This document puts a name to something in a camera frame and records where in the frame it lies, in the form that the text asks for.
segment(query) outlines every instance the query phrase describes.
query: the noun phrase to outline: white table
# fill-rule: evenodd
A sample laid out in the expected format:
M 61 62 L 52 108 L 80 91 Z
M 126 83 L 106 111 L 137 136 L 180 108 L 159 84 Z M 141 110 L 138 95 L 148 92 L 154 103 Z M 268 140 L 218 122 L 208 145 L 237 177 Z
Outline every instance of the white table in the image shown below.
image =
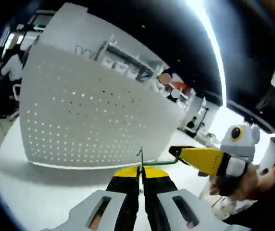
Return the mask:
M 176 131 L 160 160 L 173 159 L 170 145 L 199 146 L 195 140 Z M 182 163 L 162 166 L 179 189 L 188 189 L 199 196 L 207 178 Z M 8 131 L 0 147 L 0 195 L 18 221 L 28 231 L 54 228 L 68 219 L 71 208 L 97 189 L 105 190 L 116 169 L 64 170 L 28 163 L 20 132 L 19 118 Z M 139 198 L 140 210 L 135 229 L 150 231 L 143 210 L 144 197 Z

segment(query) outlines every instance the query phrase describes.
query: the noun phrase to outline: white perforated panel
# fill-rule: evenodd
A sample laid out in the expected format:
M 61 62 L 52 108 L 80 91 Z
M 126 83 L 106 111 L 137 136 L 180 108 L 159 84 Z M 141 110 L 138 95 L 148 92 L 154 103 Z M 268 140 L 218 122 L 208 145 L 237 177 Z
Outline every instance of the white perforated panel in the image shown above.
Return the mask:
M 94 61 L 36 45 L 23 70 L 21 132 L 29 161 L 125 166 L 157 159 L 183 119 L 175 103 Z

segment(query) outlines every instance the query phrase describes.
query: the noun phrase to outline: black ceiling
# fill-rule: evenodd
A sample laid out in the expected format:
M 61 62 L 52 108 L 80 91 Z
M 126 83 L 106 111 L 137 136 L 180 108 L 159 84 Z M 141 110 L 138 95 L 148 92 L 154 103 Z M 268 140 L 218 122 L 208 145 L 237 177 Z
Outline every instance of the black ceiling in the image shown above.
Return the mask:
M 58 10 L 64 2 L 44 1 L 41 8 Z M 221 84 L 215 55 L 204 27 L 190 9 L 189 0 L 71 2 L 89 7 L 89 13 L 135 37 L 198 93 L 221 105 Z M 204 2 L 223 58 L 227 98 L 257 114 L 275 129 L 275 99 L 267 99 L 262 109 L 256 108 L 271 86 L 275 69 L 274 19 L 266 21 L 265 15 L 260 14 L 261 5 L 256 4 L 253 9 L 254 1 L 250 1 L 250 6 L 245 4 L 248 1 L 242 0 Z M 232 105 L 228 107 L 248 116 Z

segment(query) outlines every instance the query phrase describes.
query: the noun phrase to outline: hand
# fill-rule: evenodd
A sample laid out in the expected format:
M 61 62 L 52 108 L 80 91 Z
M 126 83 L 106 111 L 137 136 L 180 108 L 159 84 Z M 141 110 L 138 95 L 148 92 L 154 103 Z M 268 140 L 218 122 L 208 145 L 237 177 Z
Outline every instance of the hand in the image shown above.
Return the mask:
M 217 176 L 209 176 L 210 181 L 210 195 L 220 194 L 220 189 L 216 185 Z M 257 190 L 258 176 L 256 167 L 254 165 L 248 165 L 248 171 L 242 176 L 238 188 L 230 196 L 233 201 L 244 201 L 250 198 L 252 194 Z

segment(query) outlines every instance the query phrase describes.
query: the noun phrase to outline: white robot head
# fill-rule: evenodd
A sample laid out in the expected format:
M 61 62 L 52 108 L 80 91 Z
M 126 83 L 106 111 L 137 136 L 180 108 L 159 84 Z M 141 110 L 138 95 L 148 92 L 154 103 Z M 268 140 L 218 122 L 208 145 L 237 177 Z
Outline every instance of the white robot head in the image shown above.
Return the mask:
M 231 126 L 221 142 L 220 149 L 234 157 L 252 163 L 255 154 L 255 145 L 259 142 L 260 130 L 249 124 Z

